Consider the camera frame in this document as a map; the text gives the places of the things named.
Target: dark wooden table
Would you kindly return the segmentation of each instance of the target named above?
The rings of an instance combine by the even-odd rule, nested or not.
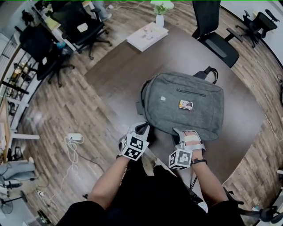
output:
[[[249,89],[214,53],[186,32],[167,25],[169,35],[146,51],[140,52],[122,42],[87,74],[87,81],[104,102],[128,124],[143,120],[135,102],[142,84],[160,72],[176,71],[193,75],[208,66],[219,73],[217,85],[225,96],[225,111],[220,138],[206,142],[208,166],[223,183],[236,169],[260,130],[264,114]],[[157,131],[157,141],[150,147],[165,164],[172,153],[170,135]],[[181,171],[186,181],[189,170]]]

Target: flower vase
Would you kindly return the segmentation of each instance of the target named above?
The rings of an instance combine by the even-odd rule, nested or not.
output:
[[[156,15],[156,24],[159,27],[164,27],[164,16],[163,15]]]

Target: black wristband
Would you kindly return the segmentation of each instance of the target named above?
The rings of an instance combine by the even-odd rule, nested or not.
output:
[[[197,164],[199,162],[205,162],[207,164],[207,160],[205,160],[205,159],[198,160],[197,158],[194,159],[193,161],[191,161],[191,164]]]

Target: white flower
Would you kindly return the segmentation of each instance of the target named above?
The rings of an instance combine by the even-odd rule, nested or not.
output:
[[[153,5],[162,5],[163,1],[151,1],[150,3]]]
[[[166,9],[173,9],[174,8],[174,4],[173,4],[172,1],[163,1],[162,6]]]

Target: gray backpack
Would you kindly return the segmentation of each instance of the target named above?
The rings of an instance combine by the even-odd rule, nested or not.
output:
[[[209,72],[215,75],[213,83],[207,82]],[[208,67],[193,76],[178,73],[161,73],[146,81],[141,90],[141,101],[137,103],[139,114],[155,128],[177,135],[179,130],[196,130],[202,140],[219,137],[224,114],[223,89],[216,86],[216,69]],[[191,110],[180,108],[188,103]]]

